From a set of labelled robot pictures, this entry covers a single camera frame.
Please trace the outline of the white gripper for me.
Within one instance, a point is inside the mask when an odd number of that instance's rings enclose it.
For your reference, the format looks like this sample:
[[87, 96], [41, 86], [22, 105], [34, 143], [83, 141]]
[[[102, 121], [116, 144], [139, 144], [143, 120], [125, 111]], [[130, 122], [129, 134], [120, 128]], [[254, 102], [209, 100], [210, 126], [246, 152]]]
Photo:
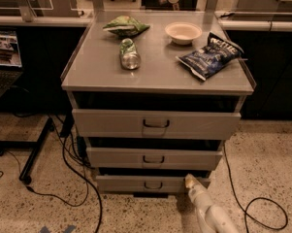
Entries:
[[214, 204], [208, 190], [191, 174], [185, 176], [185, 187], [189, 189], [188, 196], [198, 211], [205, 212]]

